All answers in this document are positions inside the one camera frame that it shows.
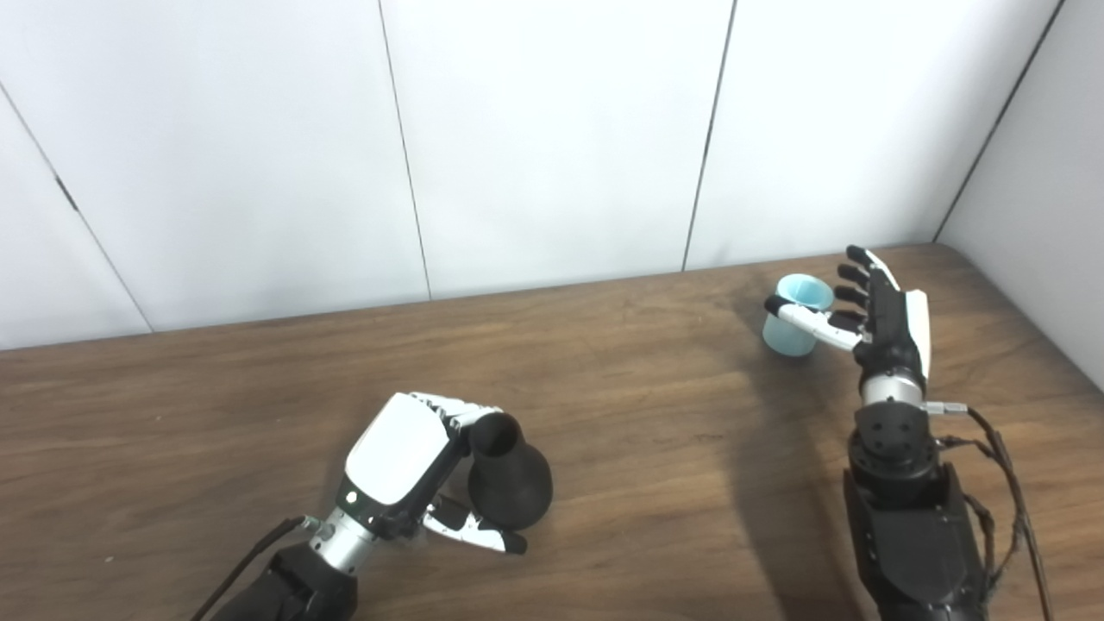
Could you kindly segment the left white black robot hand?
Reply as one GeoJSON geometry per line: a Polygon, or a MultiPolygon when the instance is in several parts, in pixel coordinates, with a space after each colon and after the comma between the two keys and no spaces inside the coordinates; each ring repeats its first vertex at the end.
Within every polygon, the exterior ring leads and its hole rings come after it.
{"type": "Polygon", "coordinates": [[[355,440],[344,460],[342,483],[329,523],[355,535],[355,558],[378,539],[442,537],[508,555],[528,543],[493,526],[477,511],[443,498],[442,487],[461,459],[473,455],[474,429],[505,415],[498,406],[478,406],[421,392],[399,392],[355,440]]]}

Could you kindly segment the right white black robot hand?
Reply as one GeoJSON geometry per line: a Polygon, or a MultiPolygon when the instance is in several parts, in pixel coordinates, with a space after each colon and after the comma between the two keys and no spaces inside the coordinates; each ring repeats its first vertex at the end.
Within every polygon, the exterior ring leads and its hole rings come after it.
{"type": "Polygon", "coordinates": [[[837,274],[849,284],[835,287],[831,297],[860,310],[818,310],[777,293],[765,299],[765,310],[818,343],[852,352],[864,377],[907,373],[926,386],[932,358],[926,294],[900,288],[887,263],[867,248],[848,245],[845,256],[837,274]]]}

